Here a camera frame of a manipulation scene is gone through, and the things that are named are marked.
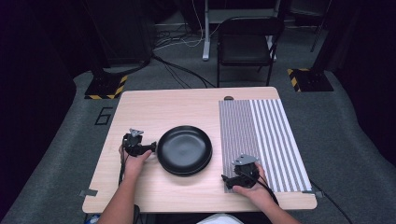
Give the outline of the black plate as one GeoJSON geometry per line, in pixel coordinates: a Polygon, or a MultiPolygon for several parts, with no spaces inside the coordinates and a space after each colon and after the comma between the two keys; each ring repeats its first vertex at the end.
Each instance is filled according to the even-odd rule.
{"type": "Polygon", "coordinates": [[[212,144],[208,135],[193,126],[177,126],[167,131],[157,148],[157,158],[163,164],[203,164],[212,158],[212,144]]]}
{"type": "Polygon", "coordinates": [[[176,165],[176,164],[163,164],[163,169],[171,175],[176,176],[191,176],[202,172],[208,163],[203,164],[188,164],[188,165],[176,165]]]}

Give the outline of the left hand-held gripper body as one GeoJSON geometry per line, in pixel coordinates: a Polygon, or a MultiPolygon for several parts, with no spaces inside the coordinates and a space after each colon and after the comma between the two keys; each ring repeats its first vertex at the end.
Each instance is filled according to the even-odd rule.
{"type": "Polygon", "coordinates": [[[151,145],[143,146],[141,141],[143,139],[143,131],[138,131],[131,129],[126,133],[121,142],[121,149],[128,155],[136,157],[138,155],[143,155],[146,151],[151,151],[151,145]]]}

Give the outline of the black folding chair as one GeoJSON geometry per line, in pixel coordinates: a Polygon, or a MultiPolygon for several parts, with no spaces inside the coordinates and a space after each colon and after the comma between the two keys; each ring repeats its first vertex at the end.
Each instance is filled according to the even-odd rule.
{"type": "Polygon", "coordinates": [[[222,66],[268,68],[269,85],[278,39],[285,29],[277,17],[233,17],[219,25],[217,44],[217,86],[222,66]]]}

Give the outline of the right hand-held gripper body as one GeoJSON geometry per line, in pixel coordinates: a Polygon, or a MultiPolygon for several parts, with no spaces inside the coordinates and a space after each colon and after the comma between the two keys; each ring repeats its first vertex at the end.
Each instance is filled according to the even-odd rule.
{"type": "Polygon", "coordinates": [[[241,154],[233,161],[235,177],[232,180],[232,186],[250,189],[255,185],[259,178],[259,171],[255,165],[257,160],[256,157],[241,154]]]}

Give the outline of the white metal desk leg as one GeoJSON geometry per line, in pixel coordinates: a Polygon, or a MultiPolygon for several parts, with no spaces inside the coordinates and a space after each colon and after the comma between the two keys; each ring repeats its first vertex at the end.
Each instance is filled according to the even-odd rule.
{"type": "Polygon", "coordinates": [[[210,26],[209,26],[209,8],[208,0],[205,0],[205,41],[203,48],[202,60],[207,62],[210,55],[210,26]]]}

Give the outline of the black stand base striped tape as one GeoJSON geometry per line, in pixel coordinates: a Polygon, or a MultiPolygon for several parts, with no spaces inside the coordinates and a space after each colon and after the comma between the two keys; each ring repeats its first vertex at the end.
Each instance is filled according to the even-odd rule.
{"type": "Polygon", "coordinates": [[[310,69],[288,69],[292,87],[297,92],[333,91],[332,84],[323,72],[310,69]]]}
{"type": "Polygon", "coordinates": [[[85,91],[86,99],[116,99],[120,96],[127,75],[112,74],[104,70],[93,72],[92,81],[85,91]]]}

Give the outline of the person's left hand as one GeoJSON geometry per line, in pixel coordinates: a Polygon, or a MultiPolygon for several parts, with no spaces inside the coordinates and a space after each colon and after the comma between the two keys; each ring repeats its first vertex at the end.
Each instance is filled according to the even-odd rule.
{"type": "Polygon", "coordinates": [[[122,147],[119,148],[120,162],[121,162],[121,176],[123,180],[136,180],[145,164],[145,161],[149,158],[152,151],[146,151],[142,155],[136,157],[130,156],[122,147]]]}

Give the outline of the person's right hand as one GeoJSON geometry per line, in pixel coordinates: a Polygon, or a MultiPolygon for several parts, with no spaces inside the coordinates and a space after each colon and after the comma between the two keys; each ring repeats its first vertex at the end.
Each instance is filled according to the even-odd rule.
{"type": "Polygon", "coordinates": [[[257,183],[251,187],[250,189],[243,188],[241,186],[233,186],[233,191],[239,193],[247,198],[258,208],[262,211],[267,210],[270,206],[276,205],[273,200],[273,197],[266,189],[268,186],[266,177],[264,174],[264,170],[262,167],[256,162],[255,163],[258,171],[259,171],[259,178],[257,179],[257,183]]]}

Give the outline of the grey white striped placemat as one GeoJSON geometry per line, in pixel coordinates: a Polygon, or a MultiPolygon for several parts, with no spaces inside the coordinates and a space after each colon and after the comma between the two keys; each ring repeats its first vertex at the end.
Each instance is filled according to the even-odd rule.
{"type": "Polygon", "coordinates": [[[258,159],[273,191],[312,189],[279,99],[220,101],[219,122],[225,175],[233,176],[233,161],[246,154],[258,159]]]}

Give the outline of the person's white clothing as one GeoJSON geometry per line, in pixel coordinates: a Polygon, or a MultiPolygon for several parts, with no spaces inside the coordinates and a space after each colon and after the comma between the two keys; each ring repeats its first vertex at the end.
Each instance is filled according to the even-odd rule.
{"type": "Polygon", "coordinates": [[[215,214],[204,218],[196,224],[244,224],[238,218],[228,214],[215,214]]]}

